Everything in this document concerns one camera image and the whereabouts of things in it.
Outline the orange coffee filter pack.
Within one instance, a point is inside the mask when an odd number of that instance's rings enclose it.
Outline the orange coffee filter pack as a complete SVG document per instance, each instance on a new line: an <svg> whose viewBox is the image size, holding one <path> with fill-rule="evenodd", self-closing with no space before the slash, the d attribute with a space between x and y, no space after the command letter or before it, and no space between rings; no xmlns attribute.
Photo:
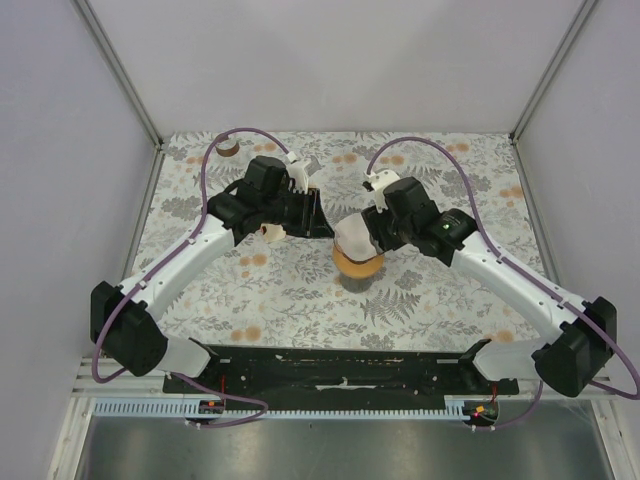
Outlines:
<svg viewBox="0 0 640 480"><path fill-rule="evenodd" d="M274 243L286 238L286 231L281 225L262 224L260 232L266 243Z"/></svg>

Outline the grey glass carafe wooden collar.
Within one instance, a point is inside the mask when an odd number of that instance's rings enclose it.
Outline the grey glass carafe wooden collar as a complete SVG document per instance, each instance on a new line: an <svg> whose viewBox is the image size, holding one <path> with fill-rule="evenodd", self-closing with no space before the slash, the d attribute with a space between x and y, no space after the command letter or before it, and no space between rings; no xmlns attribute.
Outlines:
<svg viewBox="0 0 640 480"><path fill-rule="evenodd" d="M384 256L377 255L364 262L349 259L337 246L333 247L332 259L339 271L340 285L350 293L363 293L374 283L374 277L384 266Z"/></svg>

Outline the clear glass carafe brown collar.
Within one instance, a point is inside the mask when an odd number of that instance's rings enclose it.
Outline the clear glass carafe brown collar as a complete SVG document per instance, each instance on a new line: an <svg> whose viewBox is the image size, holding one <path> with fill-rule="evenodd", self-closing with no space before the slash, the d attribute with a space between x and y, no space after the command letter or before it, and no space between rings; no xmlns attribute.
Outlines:
<svg viewBox="0 0 640 480"><path fill-rule="evenodd" d="M236 137L226 136L217 142L215 150L219 156L229 158L239 152L240 145Z"/></svg>

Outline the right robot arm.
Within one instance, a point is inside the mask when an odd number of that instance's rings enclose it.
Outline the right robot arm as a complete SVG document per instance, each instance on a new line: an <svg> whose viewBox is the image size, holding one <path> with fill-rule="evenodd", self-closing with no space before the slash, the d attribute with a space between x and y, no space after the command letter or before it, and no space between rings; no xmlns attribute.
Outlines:
<svg viewBox="0 0 640 480"><path fill-rule="evenodd" d="M375 204L362 213L374 246L382 252L405 245L469 275L519 313L537 332L534 340L483 340L465 354L458 381L483 392L493 381L539 379L577 397L613 355L603 334L617 335L617 310L603 297L587 301L518 261L492 243L474 218L453 208L440 211L413 177L390 170L363 183Z"/></svg>

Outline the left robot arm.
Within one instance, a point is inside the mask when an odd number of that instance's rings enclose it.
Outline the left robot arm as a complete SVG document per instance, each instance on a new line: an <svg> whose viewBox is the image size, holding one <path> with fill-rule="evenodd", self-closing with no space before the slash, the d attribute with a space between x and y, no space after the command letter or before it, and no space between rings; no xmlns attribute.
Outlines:
<svg viewBox="0 0 640 480"><path fill-rule="evenodd" d="M157 322L207 265L264 227L298 238L333 238L320 191L309 184L310 169L307 161L255 157L242 178L205 200L200 220L160 258L117 285L99 283L90 298L96 348L134 376L176 372L198 392L216 388L220 368L206 349L165 335Z"/></svg>

